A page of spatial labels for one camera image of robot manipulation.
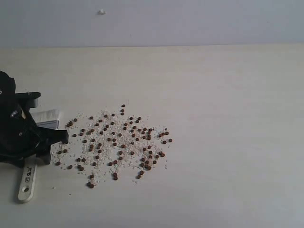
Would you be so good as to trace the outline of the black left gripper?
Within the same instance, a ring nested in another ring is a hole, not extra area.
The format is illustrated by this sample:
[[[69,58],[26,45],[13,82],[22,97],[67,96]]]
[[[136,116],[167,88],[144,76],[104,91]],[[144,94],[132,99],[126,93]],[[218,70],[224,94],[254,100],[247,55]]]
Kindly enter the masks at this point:
[[[23,167],[35,155],[43,165],[51,163],[51,144],[69,142],[67,130],[39,127],[29,112],[28,101],[40,92],[16,93],[15,79],[0,73],[0,162]]]

